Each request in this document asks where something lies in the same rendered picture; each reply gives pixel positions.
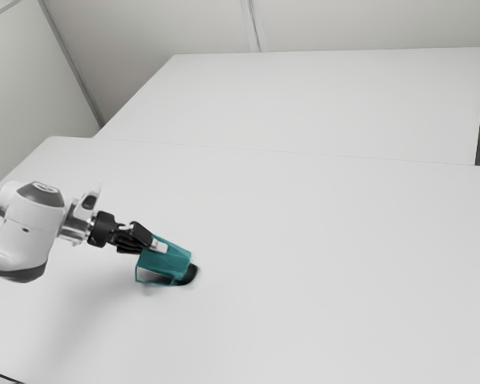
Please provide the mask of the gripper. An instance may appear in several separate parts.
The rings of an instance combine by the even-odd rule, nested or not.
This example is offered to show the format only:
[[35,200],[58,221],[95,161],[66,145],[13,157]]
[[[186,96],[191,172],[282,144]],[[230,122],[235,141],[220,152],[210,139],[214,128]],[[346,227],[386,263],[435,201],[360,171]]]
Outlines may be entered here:
[[166,254],[168,251],[168,245],[157,240],[140,223],[117,223],[115,216],[105,211],[99,211],[91,221],[86,241],[97,248],[103,248],[107,244],[115,246],[120,254],[140,254],[141,250]]

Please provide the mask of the teal faceted mug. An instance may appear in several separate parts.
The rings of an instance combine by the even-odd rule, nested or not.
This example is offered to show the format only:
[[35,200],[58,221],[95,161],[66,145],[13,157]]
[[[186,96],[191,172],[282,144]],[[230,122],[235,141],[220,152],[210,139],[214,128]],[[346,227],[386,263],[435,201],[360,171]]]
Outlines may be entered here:
[[151,235],[137,236],[136,242],[141,247],[136,269],[135,281],[142,284],[159,286],[184,286],[194,280],[198,268],[191,262],[191,252],[172,242]]

